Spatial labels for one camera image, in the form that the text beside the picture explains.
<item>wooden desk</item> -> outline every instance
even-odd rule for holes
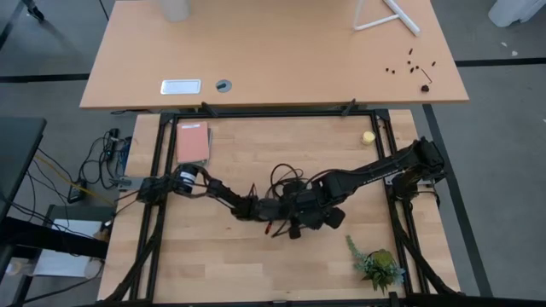
[[[410,145],[417,137],[410,111],[391,111],[391,115],[398,147]],[[281,162],[299,167],[310,176],[330,167],[353,169],[377,159],[374,146],[360,143],[363,131],[371,130],[368,117],[207,122],[213,129],[208,170],[240,194],[255,182],[258,195],[263,195],[271,170]],[[137,118],[126,170],[129,176],[149,174],[158,124],[159,115]],[[120,201],[119,208],[132,200]],[[423,255],[446,284],[457,289],[433,196],[421,194],[413,204]],[[112,292],[135,258],[142,209],[143,204],[136,203],[116,217],[99,298]],[[170,194],[154,302],[381,298],[381,292],[374,292],[371,283],[361,281],[362,276],[353,270],[345,235],[351,235],[363,252],[386,248],[396,254],[382,183],[360,188],[342,209],[347,216],[336,230],[307,229],[298,240],[287,236],[271,239],[264,235],[264,223],[237,221],[216,200],[189,200]],[[412,261],[409,266],[414,287],[418,288]],[[142,289],[148,268],[143,270]],[[389,290],[403,295],[402,287]]]
[[[398,1],[422,29],[419,38],[400,20],[353,32],[356,1],[194,0],[178,23],[157,2],[118,1],[80,106],[468,101],[430,0]],[[361,21],[390,14],[381,0],[367,1]],[[410,73],[414,66],[433,80],[429,93],[421,93],[428,80]],[[199,95],[160,94],[164,79],[184,78],[202,80]],[[228,93],[217,91],[221,79],[232,82]]]

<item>black floor stripe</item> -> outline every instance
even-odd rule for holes
[[[88,79],[89,79],[88,73],[69,73],[69,74],[52,74],[52,75],[0,77],[0,83],[79,81],[79,80],[88,80]]]
[[[546,58],[455,61],[457,67],[500,67],[546,64]]]
[[[17,6],[15,7],[14,12],[9,17],[8,24],[3,28],[2,34],[0,34],[0,50],[8,40],[8,36],[11,33],[11,30],[14,28],[15,22],[17,21],[17,18],[19,18],[20,12],[23,10],[24,6],[25,4],[19,1],[19,3],[17,3]]]

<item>white label plate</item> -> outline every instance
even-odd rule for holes
[[[162,95],[192,95],[201,92],[200,79],[163,80]]]

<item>white container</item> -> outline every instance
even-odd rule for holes
[[[24,264],[19,260],[12,260],[8,267],[6,268],[6,275],[15,276],[15,275],[32,275],[34,271],[33,264]]]
[[[160,0],[160,6],[170,22],[183,21],[189,17],[189,0]]]
[[[528,21],[546,4],[546,0],[497,0],[489,11],[489,18],[496,26],[510,26],[513,22]]]

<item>white stand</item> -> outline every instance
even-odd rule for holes
[[[415,24],[415,22],[413,22],[412,19],[409,18],[406,13],[403,12],[403,10],[398,6],[398,4],[394,2],[394,0],[383,0],[383,2],[385,2],[385,4],[388,5],[389,8],[391,8],[391,10],[396,14],[374,22],[367,23],[365,25],[358,26],[358,18],[360,17],[360,12],[362,11],[362,6],[364,5],[364,0],[358,0],[357,11],[355,12],[355,20],[352,22],[352,28],[354,29],[354,31],[368,29],[372,26],[378,26],[380,24],[399,18],[417,37],[421,34],[421,29]]]
[[[546,4],[546,0],[497,0],[489,11],[489,18],[498,27],[510,26],[513,22],[528,21]]]

